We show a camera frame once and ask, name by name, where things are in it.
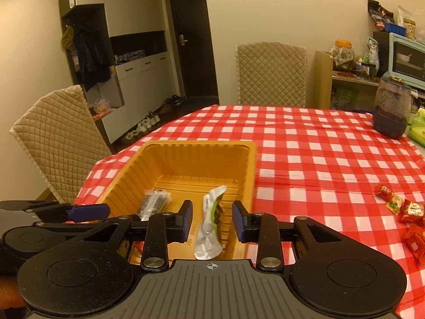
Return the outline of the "green white snack packet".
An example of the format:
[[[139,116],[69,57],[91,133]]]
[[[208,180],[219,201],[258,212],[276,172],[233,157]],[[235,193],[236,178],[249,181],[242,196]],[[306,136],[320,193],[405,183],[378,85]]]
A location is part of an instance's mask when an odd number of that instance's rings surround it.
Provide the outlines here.
[[[226,185],[215,187],[203,197],[203,216],[194,246],[196,260],[211,260],[218,257],[223,251],[219,232],[220,219],[223,215],[223,208],[220,206],[220,202],[226,190]]]

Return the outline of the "orange lid plastic jar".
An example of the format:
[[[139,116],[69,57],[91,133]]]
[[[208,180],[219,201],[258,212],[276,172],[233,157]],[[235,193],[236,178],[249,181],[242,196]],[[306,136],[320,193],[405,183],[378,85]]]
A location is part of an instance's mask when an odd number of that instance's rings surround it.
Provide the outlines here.
[[[354,50],[348,40],[336,40],[330,50],[334,71],[351,71],[354,68]]]

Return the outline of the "yellow green small candy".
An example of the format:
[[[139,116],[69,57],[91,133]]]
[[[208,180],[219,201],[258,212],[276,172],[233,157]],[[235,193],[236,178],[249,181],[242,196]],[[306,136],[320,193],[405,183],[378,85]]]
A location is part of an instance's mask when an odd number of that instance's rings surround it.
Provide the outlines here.
[[[405,199],[394,194],[389,201],[386,203],[387,209],[389,209],[394,215],[399,215],[403,209]]]

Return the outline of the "large red snack packet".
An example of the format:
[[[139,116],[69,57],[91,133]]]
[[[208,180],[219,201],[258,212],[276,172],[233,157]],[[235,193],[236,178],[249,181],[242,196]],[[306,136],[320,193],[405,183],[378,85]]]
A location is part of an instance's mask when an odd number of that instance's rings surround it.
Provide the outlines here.
[[[406,199],[401,210],[400,221],[402,223],[423,225],[424,205]]]

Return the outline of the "beige quilted chair left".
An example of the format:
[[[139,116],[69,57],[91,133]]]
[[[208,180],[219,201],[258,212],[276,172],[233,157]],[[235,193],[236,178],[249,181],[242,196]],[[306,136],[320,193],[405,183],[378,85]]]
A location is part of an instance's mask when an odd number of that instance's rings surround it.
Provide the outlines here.
[[[9,132],[61,203],[74,202],[95,163],[112,154],[79,85],[38,99]]]

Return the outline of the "small red candy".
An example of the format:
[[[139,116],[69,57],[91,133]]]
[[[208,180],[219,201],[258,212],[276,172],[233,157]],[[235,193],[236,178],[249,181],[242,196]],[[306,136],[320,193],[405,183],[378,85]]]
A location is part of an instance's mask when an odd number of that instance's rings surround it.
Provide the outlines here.
[[[374,195],[380,197],[385,202],[390,202],[393,200],[395,193],[388,186],[379,184],[374,190]]]

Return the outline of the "white storage cabinet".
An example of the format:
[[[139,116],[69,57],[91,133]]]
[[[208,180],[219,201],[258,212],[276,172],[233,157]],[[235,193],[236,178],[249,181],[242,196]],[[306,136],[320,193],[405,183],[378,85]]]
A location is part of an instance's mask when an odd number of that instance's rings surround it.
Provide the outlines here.
[[[161,0],[59,0],[59,9],[74,30],[71,76],[89,104],[110,103],[96,125],[112,144],[175,92]]]

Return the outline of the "red square snack packet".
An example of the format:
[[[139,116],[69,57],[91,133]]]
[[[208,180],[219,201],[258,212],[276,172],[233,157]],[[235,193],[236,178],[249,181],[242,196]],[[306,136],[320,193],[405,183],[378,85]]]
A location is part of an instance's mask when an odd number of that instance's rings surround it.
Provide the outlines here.
[[[403,236],[403,242],[409,251],[411,251],[416,261],[424,263],[424,228],[415,224],[410,225]]]

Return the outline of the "orange plastic tray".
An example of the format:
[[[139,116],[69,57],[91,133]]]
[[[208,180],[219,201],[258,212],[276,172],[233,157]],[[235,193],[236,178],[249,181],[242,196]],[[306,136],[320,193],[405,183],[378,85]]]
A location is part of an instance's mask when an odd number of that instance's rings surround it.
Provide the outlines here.
[[[241,201],[251,209],[255,185],[256,144],[252,141],[150,141],[118,172],[97,200],[111,215],[135,214],[146,191],[171,194],[168,211],[176,212],[184,200],[194,212],[188,241],[169,244],[169,259],[193,259],[198,228],[203,219],[202,198],[215,187],[227,187],[220,206],[220,259],[246,258],[248,246],[239,243],[232,221],[232,204]]]

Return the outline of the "jar of nuts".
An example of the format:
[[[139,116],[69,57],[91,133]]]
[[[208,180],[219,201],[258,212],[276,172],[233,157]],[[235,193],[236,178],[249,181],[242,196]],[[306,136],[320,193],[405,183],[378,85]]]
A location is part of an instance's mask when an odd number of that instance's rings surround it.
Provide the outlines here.
[[[406,29],[406,37],[416,40],[416,22],[409,18],[403,19],[403,27]]]

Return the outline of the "clear silver snack packet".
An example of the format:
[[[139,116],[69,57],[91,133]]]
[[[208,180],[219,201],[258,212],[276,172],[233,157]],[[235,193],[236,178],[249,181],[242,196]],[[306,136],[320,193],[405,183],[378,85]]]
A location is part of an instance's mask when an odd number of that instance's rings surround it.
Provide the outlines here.
[[[152,215],[162,212],[169,202],[171,202],[170,192],[162,189],[148,189],[145,191],[137,215],[141,221],[148,221]]]

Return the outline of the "light blue toaster oven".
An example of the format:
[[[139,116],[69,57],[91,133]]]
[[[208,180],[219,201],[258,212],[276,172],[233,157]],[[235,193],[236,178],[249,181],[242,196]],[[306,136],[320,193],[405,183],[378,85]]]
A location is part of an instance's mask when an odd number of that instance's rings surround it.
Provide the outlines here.
[[[423,91],[424,45],[395,33],[390,33],[388,73]]]

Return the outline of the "beige quilted chair back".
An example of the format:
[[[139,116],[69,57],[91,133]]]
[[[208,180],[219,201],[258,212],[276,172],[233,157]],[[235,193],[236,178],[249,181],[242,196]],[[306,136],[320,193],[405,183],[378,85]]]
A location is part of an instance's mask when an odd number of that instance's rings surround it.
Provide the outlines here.
[[[304,107],[308,52],[279,42],[237,45],[238,103],[249,106]]]

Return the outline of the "dark glass jar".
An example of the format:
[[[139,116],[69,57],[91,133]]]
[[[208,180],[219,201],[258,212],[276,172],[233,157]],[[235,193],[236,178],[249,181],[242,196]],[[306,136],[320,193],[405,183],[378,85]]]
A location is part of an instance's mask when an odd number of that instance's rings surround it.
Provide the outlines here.
[[[399,139],[408,126],[411,101],[411,87],[402,78],[385,73],[372,110],[374,129],[391,139]]]

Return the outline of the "green white bag on shelf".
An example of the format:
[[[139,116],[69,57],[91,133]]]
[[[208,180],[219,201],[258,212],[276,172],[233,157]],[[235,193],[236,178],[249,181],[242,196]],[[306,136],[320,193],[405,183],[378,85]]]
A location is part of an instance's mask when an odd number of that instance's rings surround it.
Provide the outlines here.
[[[374,38],[369,37],[367,40],[367,50],[363,57],[363,62],[365,64],[370,64],[375,66],[375,73],[378,72],[380,68],[380,59],[378,53],[378,41]]]

